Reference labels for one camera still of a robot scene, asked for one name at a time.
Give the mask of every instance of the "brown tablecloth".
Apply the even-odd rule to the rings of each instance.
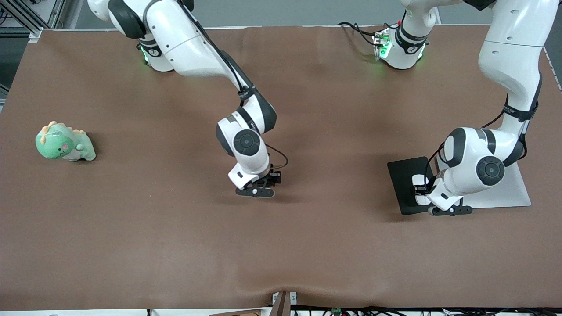
[[[402,216],[387,171],[501,111],[505,91],[478,70],[486,31],[436,27],[408,71],[349,28],[211,31],[278,112],[265,139],[290,162],[270,200],[227,177],[215,124],[238,106],[230,82],[157,73],[117,32],[45,31],[0,114],[0,308],[250,307],[279,290],[327,306],[561,306],[562,95],[545,58],[520,163],[533,206]],[[87,131],[96,160],[42,158],[51,120]]]

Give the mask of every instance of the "metal frame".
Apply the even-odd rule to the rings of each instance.
[[[8,92],[10,91],[10,89],[8,89],[7,86],[3,85],[0,83],[0,111],[2,111],[2,107],[4,106],[4,103],[6,103],[6,97],[4,96],[8,96]]]
[[[30,34],[30,37],[39,37],[42,29],[53,29],[56,27],[62,6],[66,0],[53,0],[55,5],[49,14],[48,21],[43,20],[29,5],[23,0],[0,0],[2,6],[23,28],[3,28],[0,29],[1,36],[21,37]]]

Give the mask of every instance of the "white robotic arm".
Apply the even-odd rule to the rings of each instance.
[[[388,37],[392,48],[381,48],[379,56],[389,65],[406,69],[421,57],[421,52],[408,54],[405,45],[423,48],[429,34],[433,6],[437,2],[452,4],[455,1],[421,0],[426,6],[408,10],[400,28]],[[444,150],[445,168],[426,184],[422,175],[413,177],[416,187],[426,186],[416,199],[421,205],[432,203],[442,211],[452,210],[465,195],[487,190],[497,185],[505,168],[515,163],[526,151],[525,134],[530,119],[538,107],[541,74],[538,59],[554,21],[558,0],[497,0],[491,3],[493,22],[479,56],[482,73],[507,90],[504,119],[496,130],[486,128],[457,128],[439,148]],[[400,45],[402,34],[419,35],[422,42],[411,41]],[[386,37],[379,36],[387,44]],[[439,210],[430,207],[433,214]]]
[[[239,195],[273,197],[270,187],[280,183],[280,172],[271,169],[261,135],[275,126],[275,110],[236,62],[213,44],[190,11],[193,2],[89,0],[88,3],[98,17],[109,17],[127,37],[139,39],[156,70],[175,70],[190,77],[224,76],[238,88],[240,106],[216,127],[223,149],[238,161],[228,176]]]

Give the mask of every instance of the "cable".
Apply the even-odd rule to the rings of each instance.
[[[425,172],[424,172],[424,177],[427,177],[427,169],[429,168],[429,163],[433,160],[433,158],[435,158],[435,155],[438,154],[441,149],[443,149],[445,147],[445,142],[442,142],[441,145],[439,145],[439,148],[437,148],[437,150],[431,155],[431,157],[427,160],[427,163],[425,164]]]
[[[521,160],[527,156],[527,141],[525,140],[525,134],[521,134],[521,143],[523,144],[523,154],[518,160]]]
[[[439,156],[439,159],[440,159],[441,161],[443,161],[444,164],[447,163],[447,162],[445,161],[445,159],[443,159],[443,157],[441,156],[441,151],[438,151],[438,152],[437,152],[437,155]]]
[[[0,8],[0,25],[4,24],[4,22],[6,22],[6,20],[9,18],[9,14],[7,11],[5,11],[3,8]]]
[[[340,22],[340,23],[338,23],[338,25],[341,25],[341,26],[348,25],[348,26],[350,26],[353,30],[359,32],[359,34],[361,34],[361,37],[363,37],[363,39],[364,39],[367,43],[369,43],[369,44],[371,44],[371,45],[373,45],[373,46],[376,46],[376,47],[383,47],[383,45],[381,45],[381,44],[375,44],[375,43],[371,42],[367,37],[365,37],[365,35],[373,36],[373,35],[375,35],[375,33],[377,33],[377,32],[371,33],[371,32],[367,32],[367,31],[363,31],[363,30],[359,27],[359,25],[358,25],[357,23],[351,24],[351,23],[349,23],[349,22]]]
[[[501,111],[501,113],[500,113],[500,114],[499,114],[498,116],[496,116],[496,118],[495,118],[495,119],[491,120],[490,122],[488,122],[487,124],[485,124],[485,125],[484,125],[484,126],[482,126],[481,128],[486,128],[486,127],[488,127],[488,126],[492,125],[492,124],[493,124],[493,123],[495,123],[495,122],[496,122],[497,120],[499,120],[499,119],[500,119],[500,117],[502,117],[502,116],[503,116],[503,114],[504,114],[504,112],[503,112],[503,111]]]
[[[282,153],[280,150],[276,149],[275,147],[269,146],[267,143],[265,144],[265,146],[267,146],[268,148],[270,148],[270,149],[276,151],[276,152],[279,153],[281,156],[283,156],[283,158],[285,158],[285,163],[284,163],[284,164],[279,165],[279,166],[274,166],[274,167],[272,167],[272,170],[281,169],[281,168],[283,168],[283,167],[285,167],[286,165],[289,164],[289,158],[287,158],[287,155],[285,155],[284,153]]]
[[[236,79],[236,83],[238,84],[238,91],[242,92],[242,83],[240,82],[240,79],[238,79],[238,75],[236,74],[236,71],[234,71],[234,68],[232,67],[232,65],[230,64],[230,62],[228,60],[226,60],[226,57],[224,57],[223,53],[220,51],[220,49],[215,45],[215,43],[211,40],[211,38],[209,37],[209,35],[207,34],[207,32],[205,31],[205,29],[203,28],[203,26],[201,25],[201,23],[199,23],[199,21],[197,21],[193,15],[191,14],[191,12],[189,11],[189,9],[187,9],[185,7],[185,5],[183,4],[183,2],[181,2],[181,0],[176,0],[178,2],[178,4],[180,5],[180,7],[182,7],[182,10],[185,12],[185,14],[188,16],[188,18],[191,20],[192,23],[195,24],[195,26],[199,29],[199,31],[201,31],[201,34],[203,34],[203,36],[205,37],[205,39],[207,40],[207,42],[209,42],[209,44],[211,44],[211,46],[215,49],[216,53],[220,56],[220,58],[224,61],[224,63],[226,64],[226,66],[228,67],[228,69],[232,72],[232,75],[234,75],[234,78]]]
[[[342,26],[347,25],[347,26],[351,27],[352,29],[354,29],[354,30],[356,30],[356,31],[358,31],[358,32],[360,32],[360,33],[362,33],[362,34],[369,35],[369,36],[373,36],[373,35],[375,35],[375,33],[376,33],[376,32],[371,33],[371,32],[367,32],[367,31],[361,30],[361,28],[359,28],[359,25],[358,25],[357,23],[351,24],[351,23],[349,23],[349,22],[345,22],[345,21],[344,21],[344,22],[338,23],[338,25],[342,25]]]

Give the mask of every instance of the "plush dinosaur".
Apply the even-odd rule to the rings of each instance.
[[[94,160],[96,152],[92,141],[83,130],[66,127],[63,123],[52,121],[43,127],[35,138],[39,153],[49,159]]]

